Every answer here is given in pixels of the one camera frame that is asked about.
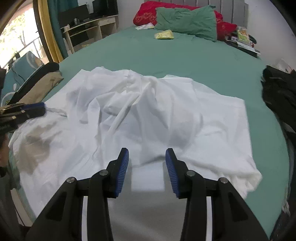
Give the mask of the green pillow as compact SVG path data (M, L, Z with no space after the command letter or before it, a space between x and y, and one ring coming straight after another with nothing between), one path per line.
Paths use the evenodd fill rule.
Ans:
M217 22L215 11L211 6L194 10L185 8L156 8L155 28L193 35L199 38L217 41Z

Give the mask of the teal and gold curtain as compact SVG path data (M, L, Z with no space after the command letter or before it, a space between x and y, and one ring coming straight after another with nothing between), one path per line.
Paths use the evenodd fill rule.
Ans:
M62 62L68 57L58 14L78 7L78 1L37 1L37 9L45 42L52 60Z

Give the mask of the red pillow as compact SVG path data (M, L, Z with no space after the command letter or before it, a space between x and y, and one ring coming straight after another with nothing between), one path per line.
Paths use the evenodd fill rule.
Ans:
M133 18L133 23L136 26L142 26L149 23L152 23L155 26L157 24L156 8L159 8L159 7L171 8L171 9L182 8L182 9L189 9L191 11L200 8L199 6L163 3L160 1L147 1L141 4L138 12ZM230 36L231 33L236 31L237 25L233 23L225 22L223 20L223 15L217 12L216 10L214 10L214 13L216 16L216 23L217 23L217 38L219 41L223 41L226 36Z

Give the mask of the black clothes pile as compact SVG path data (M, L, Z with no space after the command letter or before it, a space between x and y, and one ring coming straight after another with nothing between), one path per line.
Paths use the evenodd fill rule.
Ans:
M263 101L285 125L286 136L295 146L295 70L286 73L267 65L261 84Z

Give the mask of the black speaker box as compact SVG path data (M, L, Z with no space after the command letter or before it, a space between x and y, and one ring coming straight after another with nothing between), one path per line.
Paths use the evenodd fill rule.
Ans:
M98 17L118 15L117 0L94 0L92 5Z

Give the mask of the white hooded garment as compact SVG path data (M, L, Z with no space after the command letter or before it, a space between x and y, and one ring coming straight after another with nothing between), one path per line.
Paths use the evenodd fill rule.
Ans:
M10 141L34 215L66 178L91 177L122 148L135 192L164 191L168 148L203 177L228 178L242 197L262 179L244 101L173 75L81 70L46 101L45 116L26 121Z

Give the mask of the green bed sheet mattress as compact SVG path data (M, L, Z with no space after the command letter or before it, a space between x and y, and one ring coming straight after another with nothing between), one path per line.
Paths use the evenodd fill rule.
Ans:
M60 63L63 80L49 92L48 101L81 70L97 67L132 70L143 76L166 75L190 78L215 92L242 99L248 119L252 157L262 179L244 197L267 235L280 214L289 180L289 157L285 137L273 112L261 97L265 63L222 42L175 34L157 40L155 30L122 30L78 51ZM20 173L16 165L16 181ZM130 162L121 194L109 202L115 240L179 240L185 200L176 198L162 161L165 189L135 192L131 189ZM20 199L31 220L37 218L20 184Z

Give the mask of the grey padded headboard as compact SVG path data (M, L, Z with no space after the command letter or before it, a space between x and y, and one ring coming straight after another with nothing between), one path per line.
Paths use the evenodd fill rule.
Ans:
M248 7L244 0L179 0L179 1L160 1L163 3L181 4L188 6L213 5L216 11L223 15L226 22L247 28Z

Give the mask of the beige wooden desk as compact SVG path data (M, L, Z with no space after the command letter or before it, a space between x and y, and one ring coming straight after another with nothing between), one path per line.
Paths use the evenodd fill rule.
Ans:
M70 25L62 27L61 31L65 39L67 53L69 55L74 54L94 42L115 34L117 32L117 20L118 15L112 15L85 21L73 27ZM81 34L86 34L87 40L74 44L72 41L74 37Z

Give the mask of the beige khaki garment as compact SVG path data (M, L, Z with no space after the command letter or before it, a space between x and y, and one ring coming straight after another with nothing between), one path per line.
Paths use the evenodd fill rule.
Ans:
M60 71L46 74L17 103L33 104L41 102L63 79Z

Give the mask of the books and items stack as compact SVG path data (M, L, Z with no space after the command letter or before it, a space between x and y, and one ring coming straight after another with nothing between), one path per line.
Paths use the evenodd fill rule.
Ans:
M261 54L259 50L255 49L257 40L249 35L244 27L238 27L231 35L225 37L225 42L252 57L258 58Z

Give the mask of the black monitor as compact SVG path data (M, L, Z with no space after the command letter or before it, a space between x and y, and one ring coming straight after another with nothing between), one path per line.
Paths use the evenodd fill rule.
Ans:
M78 19L79 22L83 22L89 18L90 15L86 4L58 13L58 22L60 28L63 28L67 25L72 25L74 23L74 19Z

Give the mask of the black garment under tablet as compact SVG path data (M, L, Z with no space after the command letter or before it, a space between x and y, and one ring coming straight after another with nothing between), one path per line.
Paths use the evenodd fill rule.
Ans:
M27 81L20 87L20 89L13 95L8 104L17 103L22 97L27 94L31 88L46 74L50 72L60 71L60 66L58 63L49 62L40 68L38 68L28 79Z

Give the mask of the white printed packet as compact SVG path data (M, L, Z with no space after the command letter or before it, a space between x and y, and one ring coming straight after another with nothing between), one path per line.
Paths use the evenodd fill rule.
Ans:
M148 29L154 29L154 25L152 23L144 24L141 26L135 27L137 30L148 30Z

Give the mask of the yellow packet on bed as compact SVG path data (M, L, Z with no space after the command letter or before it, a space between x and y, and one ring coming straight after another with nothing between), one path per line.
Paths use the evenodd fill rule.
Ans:
M156 33L154 35L154 38L157 40L172 40L174 39L174 35L171 30L165 30L165 31Z

